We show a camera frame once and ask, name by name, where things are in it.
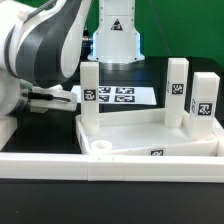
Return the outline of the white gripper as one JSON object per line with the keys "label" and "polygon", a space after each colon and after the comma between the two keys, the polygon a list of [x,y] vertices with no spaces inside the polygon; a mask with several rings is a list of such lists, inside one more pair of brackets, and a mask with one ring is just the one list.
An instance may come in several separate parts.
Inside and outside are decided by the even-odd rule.
{"label": "white gripper", "polygon": [[33,87],[28,99],[31,111],[37,113],[45,113],[49,109],[75,111],[77,107],[77,95],[65,91],[61,85],[48,89]]}

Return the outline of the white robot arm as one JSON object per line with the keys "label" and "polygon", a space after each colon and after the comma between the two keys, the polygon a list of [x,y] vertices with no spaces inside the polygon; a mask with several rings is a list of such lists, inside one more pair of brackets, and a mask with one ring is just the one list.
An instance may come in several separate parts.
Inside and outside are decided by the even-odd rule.
{"label": "white robot arm", "polygon": [[76,95],[49,89],[75,73],[92,0],[48,0],[34,8],[0,0],[0,117],[26,106],[74,111]]}

